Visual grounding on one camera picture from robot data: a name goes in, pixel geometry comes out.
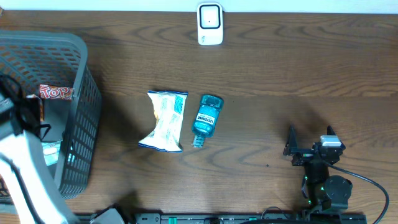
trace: white remote device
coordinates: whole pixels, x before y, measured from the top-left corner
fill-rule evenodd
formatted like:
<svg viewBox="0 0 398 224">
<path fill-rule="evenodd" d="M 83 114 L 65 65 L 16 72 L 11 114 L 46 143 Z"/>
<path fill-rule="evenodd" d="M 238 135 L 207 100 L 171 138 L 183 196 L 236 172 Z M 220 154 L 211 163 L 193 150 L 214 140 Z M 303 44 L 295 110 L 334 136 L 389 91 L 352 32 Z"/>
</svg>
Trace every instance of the white remote device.
<svg viewBox="0 0 398 224">
<path fill-rule="evenodd" d="M 202 45 L 222 43 L 224 36 L 223 8 L 218 3 L 198 6 L 198 42 Z"/>
</svg>

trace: plastic basket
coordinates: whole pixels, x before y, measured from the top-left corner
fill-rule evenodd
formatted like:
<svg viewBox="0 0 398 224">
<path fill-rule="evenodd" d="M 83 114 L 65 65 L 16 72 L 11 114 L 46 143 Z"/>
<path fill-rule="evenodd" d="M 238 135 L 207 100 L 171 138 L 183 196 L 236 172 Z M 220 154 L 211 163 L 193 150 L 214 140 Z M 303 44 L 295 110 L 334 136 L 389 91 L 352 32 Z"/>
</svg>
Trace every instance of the plastic basket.
<svg viewBox="0 0 398 224">
<path fill-rule="evenodd" d="M 101 93 L 87 64 L 87 46 L 72 34 L 0 30 L 0 71 L 15 78 L 25 94 L 39 84 L 73 87 L 54 181 L 65 199 L 87 186 L 101 113 Z M 12 203 L 0 183 L 0 203 Z"/>
</svg>

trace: wooden table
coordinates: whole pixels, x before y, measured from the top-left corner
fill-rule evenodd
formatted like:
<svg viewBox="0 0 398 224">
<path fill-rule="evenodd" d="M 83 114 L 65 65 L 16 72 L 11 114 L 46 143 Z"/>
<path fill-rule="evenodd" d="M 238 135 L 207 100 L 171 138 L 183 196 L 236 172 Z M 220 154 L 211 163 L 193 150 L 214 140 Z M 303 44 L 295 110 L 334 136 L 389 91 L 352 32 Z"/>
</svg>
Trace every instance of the wooden table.
<svg viewBox="0 0 398 224">
<path fill-rule="evenodd" d="M 195 13 L 4 11 L 1 29 L 70 32 L 88 46 L 103 111 L 88 187 L 67 203 L 94 212 L 119 202 L 186 212 L 289 210 L 302 167 L 282 155 L 289 124 L 310 147 L 331 124 L 346 144 L 337 165 L 382 184 L 398 219 L 398 17 L 224 14 L 222 45 L 197 43 Z M 155 126 L 148 90 L 188 91 L 182 154 L 137 146 Z M 191 147 L 200 96 L 224 99 L 213 138 Z M 349 211 L 372 223 L 384 196 L 353 182 Z M 15 215 L 0 215 L 15 223 Z"/>
</svg>

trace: perforated basket wall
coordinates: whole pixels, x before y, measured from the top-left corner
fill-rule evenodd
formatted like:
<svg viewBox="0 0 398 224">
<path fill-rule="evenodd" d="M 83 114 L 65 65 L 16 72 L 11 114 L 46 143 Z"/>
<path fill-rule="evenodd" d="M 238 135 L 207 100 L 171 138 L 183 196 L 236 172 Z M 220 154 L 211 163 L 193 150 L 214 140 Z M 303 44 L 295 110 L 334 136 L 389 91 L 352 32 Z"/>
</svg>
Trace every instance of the perforated basket wall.
<svg viewBox="0 0 398 224">
<path fill-rule="evenodd" d="M 87 186 L 101 113 L 101 93 L 86 62 L 87 47 L 75 35 L 0 30 L 0 72 L 15 78 L 26 94 L 39 95 L 39 84 L 73 87 L 54 177 L 65 199 Z M 10 202 L 0 181 L 0 203 Z"/>
</svg>

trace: mouthwash bottle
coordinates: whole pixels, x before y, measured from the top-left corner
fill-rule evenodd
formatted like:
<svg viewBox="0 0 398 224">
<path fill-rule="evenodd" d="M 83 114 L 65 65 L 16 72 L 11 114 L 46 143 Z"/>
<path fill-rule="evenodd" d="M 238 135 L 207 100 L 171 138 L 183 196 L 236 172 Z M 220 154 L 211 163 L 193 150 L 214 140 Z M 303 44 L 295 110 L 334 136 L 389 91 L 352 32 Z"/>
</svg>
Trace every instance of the mouthwash bottle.
<svg viewBox="0 0 398 224">
<path fill-rule="evenodd" d="M 223 104 L 223 99 L 215 96 L 203 95 L 201 97 L 198 115 L 192 124 L 192 132 L 195 134 L 193 147 L 201 148 L 205 138 L 213 136 Z"/>
</svg>

